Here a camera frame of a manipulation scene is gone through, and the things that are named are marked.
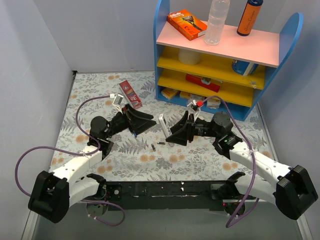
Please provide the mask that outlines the white remote control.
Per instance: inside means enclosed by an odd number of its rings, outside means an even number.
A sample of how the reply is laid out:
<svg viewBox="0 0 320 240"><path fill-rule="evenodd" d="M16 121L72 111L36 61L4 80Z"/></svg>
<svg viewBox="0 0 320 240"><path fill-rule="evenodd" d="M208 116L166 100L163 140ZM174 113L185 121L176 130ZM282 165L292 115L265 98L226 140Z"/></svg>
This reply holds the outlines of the white remote control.
<svg viewBox="0 0 320 240"><path fill-rule="evenodd" d="M170 136L170 133L169 133L169 130L167 127L165 115L163 113L159 115L158 121L160 123L160 126L161 126L161 129L162 129L162 132L164 134L165 139L168 138Z"/></svg>

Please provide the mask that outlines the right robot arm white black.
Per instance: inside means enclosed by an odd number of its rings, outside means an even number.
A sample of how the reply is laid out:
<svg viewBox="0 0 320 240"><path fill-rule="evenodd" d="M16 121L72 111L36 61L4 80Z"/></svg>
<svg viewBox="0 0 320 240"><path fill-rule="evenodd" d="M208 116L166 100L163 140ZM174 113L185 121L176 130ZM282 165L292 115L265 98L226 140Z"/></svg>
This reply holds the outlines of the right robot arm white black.
<svg viewBox="0 0 320 240"><path fill-rule="evenodd" d="M290 167L260 152L254 151L243 138L233 133L233 123L226 112L217 112L211 121L194 118L185 112L182 119L171 127L168 143L186 146L195 136L213 137L213 147L221 156L252 170L253 180L241 175L228 179L227 195L237 199L249 195L276 205L286 217L297 220L319 198L308 171L297 165Z"/></svg>

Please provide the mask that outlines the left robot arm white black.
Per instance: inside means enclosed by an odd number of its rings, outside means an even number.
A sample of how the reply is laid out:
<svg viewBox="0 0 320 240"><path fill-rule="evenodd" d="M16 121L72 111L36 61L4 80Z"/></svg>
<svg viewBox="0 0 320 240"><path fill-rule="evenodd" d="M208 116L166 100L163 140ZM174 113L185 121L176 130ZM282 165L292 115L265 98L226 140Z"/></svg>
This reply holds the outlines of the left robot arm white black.
<svg viewBox="0 0 320 240"><path fill-rule="evenodd" d="M111 121L102 116L90 122L90 140L75 158L52 172L42 171L36 177L28 209L52 223L60 222L69 208L82 200L103 200L110 193L104 177L87 171L105 159L114 143L109 139L129 130L137 136L156 125L151 114L126 104Z"/></svg>

